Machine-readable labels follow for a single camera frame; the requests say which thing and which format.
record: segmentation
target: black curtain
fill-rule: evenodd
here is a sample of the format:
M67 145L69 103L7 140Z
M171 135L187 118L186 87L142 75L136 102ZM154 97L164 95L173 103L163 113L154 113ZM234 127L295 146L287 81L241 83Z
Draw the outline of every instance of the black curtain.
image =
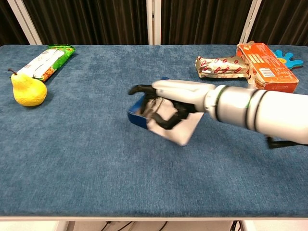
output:
M252 0L163 0L162 44L238 44Z
M263 0L249 40L308 45L308 0Z
M0 46L29 44L7 0L0 0Z
M146 0L24 0L43 44L148 44Z

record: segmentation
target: green wrapper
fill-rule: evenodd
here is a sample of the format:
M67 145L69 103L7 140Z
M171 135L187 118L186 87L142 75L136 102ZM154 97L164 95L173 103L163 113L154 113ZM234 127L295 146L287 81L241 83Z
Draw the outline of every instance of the green wrapper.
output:
M29 62L17 73L24 73L29 77L45 82L58 70L75 52L70 45L49 45L48 49Z

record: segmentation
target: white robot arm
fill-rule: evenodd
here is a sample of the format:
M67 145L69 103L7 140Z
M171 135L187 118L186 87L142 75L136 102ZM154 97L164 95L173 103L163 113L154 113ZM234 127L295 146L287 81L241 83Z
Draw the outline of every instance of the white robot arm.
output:
M264 134L270 148L308 145L308 95L171 79L136 85L128 94L136 92L146 93L143 106L157 97L173 102L178 112L169 121L152 115L164 129L189 113L205 112L219 122ZM273 141L274 136L286 141Z

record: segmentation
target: blue toy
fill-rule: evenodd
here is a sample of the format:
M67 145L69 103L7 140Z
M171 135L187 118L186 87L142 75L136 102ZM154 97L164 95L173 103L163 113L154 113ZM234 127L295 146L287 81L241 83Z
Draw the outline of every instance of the blue toy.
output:
M290 53L290 52L288 52L284 56L282 55L281 50L276 50L276 51L273 51L273 52L277 56L277 58L280 60L280 62L282 62L284 65L286 65L286 67L289 70L291 70L294 67L300 67L304 64L304 61L300 60L300 59L291 60L291 58L293 57L293 54Z

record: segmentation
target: table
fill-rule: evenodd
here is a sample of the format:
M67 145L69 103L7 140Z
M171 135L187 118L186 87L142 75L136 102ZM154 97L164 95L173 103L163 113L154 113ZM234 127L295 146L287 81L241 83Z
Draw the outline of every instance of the table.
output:
M128 121L141 96L128 96L131 86L161 77L202 81L196 56L231 56L235 45L75 47L35 108L15 102L7 68L19 70L46 46L0 47L2 219L308 216L307 147L269 150L262 134L208 115L179 147ZM296 93L308 94L308 48L270 48L304 60L293 72Z

